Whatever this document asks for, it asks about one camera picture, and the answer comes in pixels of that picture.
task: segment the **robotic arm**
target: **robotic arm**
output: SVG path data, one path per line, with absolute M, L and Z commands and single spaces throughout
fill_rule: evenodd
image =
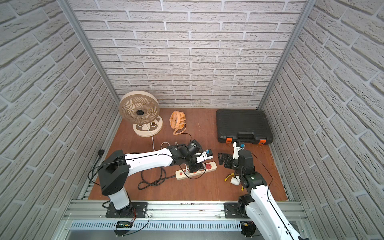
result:
M 266 240 L 302 240 L 276 204 L 262 175 L 255 172 L 251 152 L 245 150 L 241 142 L 235 142 L 233 147 L 233 155 L 219 153 L 218 158 L 220 165 L 235 171 L 249 193 L 239 197 L 238 213 L 249 217 Z M 190 172 L 195 172 L 204 168 L 204 160 L 212 158 L 212 151 L 203 151 L 196 140 L 154 152 L 124 154 L 122 150 L 115 151 L 98 171 L 101 192 L 110 198 L 111 206 L 121 216 L 132 209 L 124 188 L 128 176 L 154 167 L 180 164 L 187 164 Z
M 219 153 L 219 164 L 233 169 L 249 194 L 239 197 L 237 211 L 249 217 L 266 240 L 302 240 L 273 199 L 267 182 L 255 172 L 252 153 L 235 142 L 233 155 Z
M 190 171 L 195 172 L 204 168 L 204 160 L 212 158 L 212 151 L 202 151 L 196 140 L 190 141 L 188 145 L 171 145 L 154 152 L 124 154 L 122 150 L 115 151 L 98 171 L 101 193 L 109 197 L 116 210 L 128 211 L 131 201 L 124 188 L 128 176 L 154 167 L 181 164 L 187 164 Z

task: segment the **small orange fan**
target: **small orange fan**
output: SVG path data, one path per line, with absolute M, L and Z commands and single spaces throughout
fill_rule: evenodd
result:
M 173 135 L 181 134 L 185 132 L 185 130 L 187 129 L 187 123 L 185 122 L 185 114 L 183 112 L 174 111 L 170 116 L 169 121 L 170 121 L 170 127 L 175 129 L 175 131 L 173 132 Z

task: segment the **brick wall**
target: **brick wall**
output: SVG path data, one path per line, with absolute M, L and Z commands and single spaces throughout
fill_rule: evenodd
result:
M 50 239 L 118 110 L 56 1 L 0 2 L 0 238 Z
M 317 0 L 264 106 L 317 238 L 384 236 L 383 2 Z
M 304 1 L 72 0 L 119 96 L 256 108 Z

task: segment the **toolbox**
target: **toolbox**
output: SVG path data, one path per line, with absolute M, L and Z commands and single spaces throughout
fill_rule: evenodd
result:
M 273 141 L 265 113 L 260 110 L 219 109 L 216 111 L 219 142 L 251 142 L 268 145 Z

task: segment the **toolbox handle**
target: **toolbox handle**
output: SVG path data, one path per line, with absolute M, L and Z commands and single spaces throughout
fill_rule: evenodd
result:
M 242 139 L 255 140 L 255 136 L 254 136 L 253 132 L 238 132 L 237 133 L 237 139 L 239 139 L 240 141 Z

